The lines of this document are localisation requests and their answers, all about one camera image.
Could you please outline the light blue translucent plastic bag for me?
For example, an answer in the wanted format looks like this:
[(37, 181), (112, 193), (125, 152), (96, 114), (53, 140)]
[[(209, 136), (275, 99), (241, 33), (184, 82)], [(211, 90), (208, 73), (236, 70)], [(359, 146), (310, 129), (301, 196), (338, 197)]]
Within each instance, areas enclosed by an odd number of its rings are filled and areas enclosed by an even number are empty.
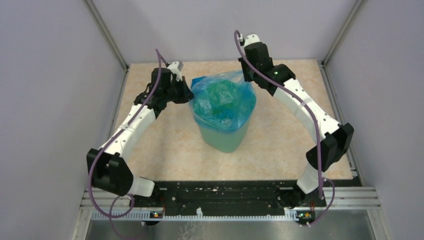
[(255, 90), (241, 70), (206, 76), (190, 90), (194, 99), (189, 107), (198, 126), (225, 132), (249, 120), (257, 103)]

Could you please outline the green plastic trash bin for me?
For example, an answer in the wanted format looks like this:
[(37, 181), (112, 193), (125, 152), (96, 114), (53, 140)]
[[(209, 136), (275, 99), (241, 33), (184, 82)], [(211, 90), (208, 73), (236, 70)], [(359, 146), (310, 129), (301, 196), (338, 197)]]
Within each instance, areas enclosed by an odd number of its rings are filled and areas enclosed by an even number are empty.
[(250, 121), (250, 119), (247, 120), (239, 129), (233, 131), (223, 131), (203, 126), (199, 126), (199, 131), (206, 144), (221, 152), (232, 153), (244, 140)]

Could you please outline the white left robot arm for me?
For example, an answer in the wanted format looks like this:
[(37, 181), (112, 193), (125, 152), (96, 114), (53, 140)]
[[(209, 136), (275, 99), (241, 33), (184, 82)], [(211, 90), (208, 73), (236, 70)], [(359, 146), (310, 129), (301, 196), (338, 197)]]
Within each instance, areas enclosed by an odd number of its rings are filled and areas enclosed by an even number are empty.
[(127, 165), (127, 158), (147, 127), (153, 123), (169, 102), (185, 104), (194, 98), (178, 67), (155, 68), (146, 90), (134, 100), (131, 109), (114, 135), (100, 149), (86, 155), (90, 185), (117, 196), (136, 195), (149, 207), (160, 202), (160, 193), (153, 180), (136, 176)]

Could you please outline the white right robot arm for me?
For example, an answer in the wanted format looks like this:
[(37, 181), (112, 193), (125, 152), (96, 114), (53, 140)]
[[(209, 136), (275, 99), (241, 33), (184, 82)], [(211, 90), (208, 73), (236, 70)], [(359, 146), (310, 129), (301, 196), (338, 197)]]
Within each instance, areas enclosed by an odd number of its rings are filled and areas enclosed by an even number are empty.
[(307, 165), (296, 184), (293, 200), (307, 206), (313, 191), (323, 190), (325, 172), (348, 151), (354, 128), (326, 113), (305, 91), (295, 73), (285, 64), (275, 65), (261, 41), (236, 44), (245, 81), (256, 83), (283, 103), (311, 135), (315, 146), (306, 154)]

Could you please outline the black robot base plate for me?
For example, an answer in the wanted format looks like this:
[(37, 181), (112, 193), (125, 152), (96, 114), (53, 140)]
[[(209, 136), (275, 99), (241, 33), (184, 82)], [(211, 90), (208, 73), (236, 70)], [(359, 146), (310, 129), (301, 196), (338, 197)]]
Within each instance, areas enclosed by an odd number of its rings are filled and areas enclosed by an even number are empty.
[(159, 181), (152, 196), (134, 197), (136, 208), (160, 208), (165, 215), (282, 216), (286, 209), (324, 207), (318, 190), (305, 194), (295, 180)]

